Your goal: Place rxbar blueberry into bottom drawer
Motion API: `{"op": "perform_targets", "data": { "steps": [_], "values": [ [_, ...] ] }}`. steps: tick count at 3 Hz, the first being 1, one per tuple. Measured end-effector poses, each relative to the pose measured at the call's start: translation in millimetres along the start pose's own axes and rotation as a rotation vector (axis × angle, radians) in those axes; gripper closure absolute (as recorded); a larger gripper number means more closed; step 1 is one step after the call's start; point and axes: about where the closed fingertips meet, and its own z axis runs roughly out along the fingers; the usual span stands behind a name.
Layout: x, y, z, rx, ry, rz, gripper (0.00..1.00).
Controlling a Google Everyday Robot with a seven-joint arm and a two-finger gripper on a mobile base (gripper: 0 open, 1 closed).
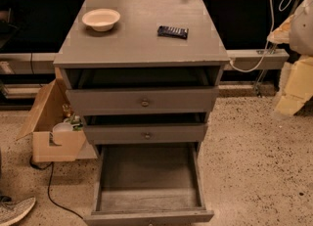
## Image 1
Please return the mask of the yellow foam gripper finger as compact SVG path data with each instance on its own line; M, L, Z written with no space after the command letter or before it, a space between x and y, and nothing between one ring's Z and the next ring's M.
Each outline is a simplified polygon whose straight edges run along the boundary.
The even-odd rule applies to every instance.
M280 95L274 111L292 116L313 97L313 58L301 56L292 65L285 63L281 74Z
M293 16L288 17L279 27L271 31L267 40L273 44L289 44L292 18Z

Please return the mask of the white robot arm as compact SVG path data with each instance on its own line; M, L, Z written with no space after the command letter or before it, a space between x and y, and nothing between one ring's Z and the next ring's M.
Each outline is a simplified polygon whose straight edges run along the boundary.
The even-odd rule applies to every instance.
M289 44L300 55L292 64L274 111L294 115L313 97L313 3L304 0L267 40Z

